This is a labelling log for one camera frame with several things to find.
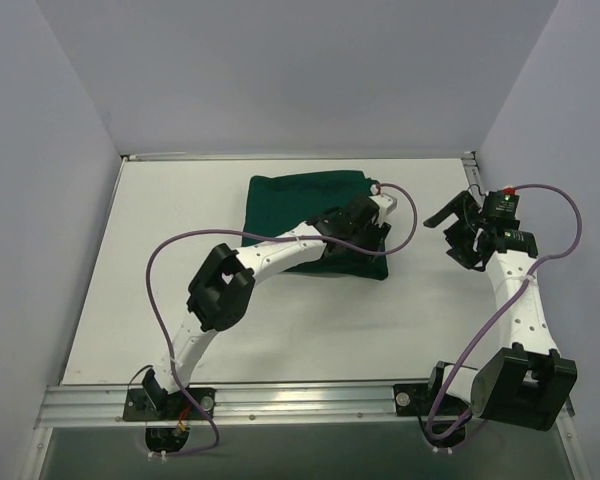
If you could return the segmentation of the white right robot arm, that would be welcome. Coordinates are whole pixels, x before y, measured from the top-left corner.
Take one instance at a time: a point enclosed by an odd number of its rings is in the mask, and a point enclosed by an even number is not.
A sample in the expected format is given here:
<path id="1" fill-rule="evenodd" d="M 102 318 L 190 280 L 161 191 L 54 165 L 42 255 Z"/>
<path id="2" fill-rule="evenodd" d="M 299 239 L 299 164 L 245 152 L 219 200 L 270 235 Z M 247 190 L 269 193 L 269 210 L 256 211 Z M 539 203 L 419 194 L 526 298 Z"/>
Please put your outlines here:
<path id="1" fill-rule="evenodd" d="M 538 270 L 553 260 L 539 253 L 535 236 L 516 217 L 519 188 L 491 191 L 482 201 L 464 190 L 429 219 L 444 231 L 448 256 L 487 274 L 497 310 L 454 363 L 439 363 L 424 388 L 430 408 L 426 432 L 441 441 L 469 419 L 547 431 L 577 380 L 545 318 Z"/>

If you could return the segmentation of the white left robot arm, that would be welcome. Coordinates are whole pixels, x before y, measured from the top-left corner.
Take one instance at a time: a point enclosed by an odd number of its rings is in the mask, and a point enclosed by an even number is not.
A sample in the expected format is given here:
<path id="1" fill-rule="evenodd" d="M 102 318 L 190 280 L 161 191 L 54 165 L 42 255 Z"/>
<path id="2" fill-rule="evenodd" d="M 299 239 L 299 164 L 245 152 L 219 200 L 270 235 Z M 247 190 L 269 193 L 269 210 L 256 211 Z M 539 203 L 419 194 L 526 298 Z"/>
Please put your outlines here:
<path id="1" fill-rule="evenodd" d="M 187 314 L 166 357 L 142 381 L 146 408 L 159 419 L 180 411 L 180 387 L 217 333 L 244 317 L 257 285 L 303 264 L 333 260 L 358 267 L 379 259 L 391 229 L 387 217 L 396 206 L 388 194 L 360 194 L 267 241 L 215 246 L 189 283 Z"/>

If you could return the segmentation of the green surgical drape cloth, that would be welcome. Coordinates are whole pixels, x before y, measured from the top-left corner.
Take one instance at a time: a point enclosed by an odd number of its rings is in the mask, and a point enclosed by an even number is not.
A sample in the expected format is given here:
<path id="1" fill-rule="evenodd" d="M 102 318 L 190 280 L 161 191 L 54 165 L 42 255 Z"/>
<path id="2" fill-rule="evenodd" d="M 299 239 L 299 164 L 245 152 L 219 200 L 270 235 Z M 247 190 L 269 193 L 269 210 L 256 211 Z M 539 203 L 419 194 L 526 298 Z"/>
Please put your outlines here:
<path id="1" fill-rule="evenodd" d="M 275 237 L 331 207 L 343 207 L 359 194 L 368 195 L 375 181 L 359 170 L 335 170 L 280 177 L 253 176 L 249 182 L 243 230 Z M 291 273 L 349 275 L 382 281 L 389 275 L 387 258 L 365 258 L 346 250 L 303 263 Z"/>

